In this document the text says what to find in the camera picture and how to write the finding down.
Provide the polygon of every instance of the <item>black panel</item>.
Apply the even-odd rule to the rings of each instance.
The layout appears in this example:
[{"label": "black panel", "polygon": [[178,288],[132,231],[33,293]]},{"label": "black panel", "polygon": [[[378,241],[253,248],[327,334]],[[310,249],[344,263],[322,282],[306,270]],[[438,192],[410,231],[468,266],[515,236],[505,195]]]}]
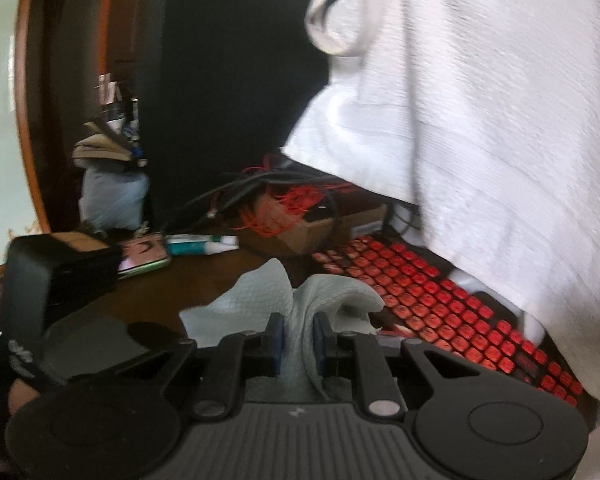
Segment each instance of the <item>black panel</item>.
[{"label": "black panel", "polygon": [[139,70],[155,219],[281,146],[328,81],[309,0],[150,0]]}]

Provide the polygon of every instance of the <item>screw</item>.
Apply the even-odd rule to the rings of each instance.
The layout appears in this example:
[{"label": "screw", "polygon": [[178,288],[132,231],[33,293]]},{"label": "screw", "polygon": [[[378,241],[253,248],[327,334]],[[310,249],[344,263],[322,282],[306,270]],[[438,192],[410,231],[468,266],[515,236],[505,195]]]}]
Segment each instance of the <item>screw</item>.
[{"label": "screw", "polygon": [[394,400],[374,400],[368,409],[375,416],[394,416],[400,411],[400,404]]}]

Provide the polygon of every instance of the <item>red keyboard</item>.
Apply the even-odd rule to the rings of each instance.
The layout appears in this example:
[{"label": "red keyboard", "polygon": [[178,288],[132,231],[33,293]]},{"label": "red keyboard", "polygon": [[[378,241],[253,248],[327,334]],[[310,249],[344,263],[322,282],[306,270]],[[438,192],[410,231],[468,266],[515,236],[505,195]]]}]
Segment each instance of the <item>red keyboard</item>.
[{"label": "red keyboard", "polygon": [[582,385],[506,320],[447,279],[401,243],[387,247],[362,236],[346,247],[315,253],[330,274],[351,276],[373,289],[404,324],[399,334],[511,375],[576,407]]}]

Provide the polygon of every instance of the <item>round pad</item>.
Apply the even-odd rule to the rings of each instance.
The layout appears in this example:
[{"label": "round pad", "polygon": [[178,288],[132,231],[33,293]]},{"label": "round pad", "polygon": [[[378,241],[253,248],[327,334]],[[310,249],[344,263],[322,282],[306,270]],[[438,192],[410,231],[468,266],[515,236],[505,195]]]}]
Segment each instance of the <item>round pad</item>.
[{"label": "round pad", "polygon": [[472,480],[552,480],[582,458],[587,428],[566,402],[513,381],[449,382],[414,425],[422,447],[447,470]]},{"label": "round pad", "polygon": [[180,419],[155,387],[83,386],[23,406],[5,440],[32,480],[125,480],[152,470],[180,435]]}]

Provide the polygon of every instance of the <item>cardboard box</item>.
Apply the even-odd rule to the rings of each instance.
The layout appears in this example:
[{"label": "cardboard box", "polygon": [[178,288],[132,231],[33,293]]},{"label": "cardboard box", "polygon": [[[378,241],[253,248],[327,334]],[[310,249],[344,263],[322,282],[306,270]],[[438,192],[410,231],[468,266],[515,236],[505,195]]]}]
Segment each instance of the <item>cardboard box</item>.
[{"label": "cardboard box", "polygon": [[[271,229],[293,221],[284,208],[269,195],[256,200],[255,214]],[[339,225],[331,237],[332,244],[343,244],[352,238],[379,231],[386,215],[386,205],[352,213],[340,218]],[[296,254],[311,254],[326,241],[331,234],[333,218],[314,222],[300,219],[291,229],[277,235]]]}]

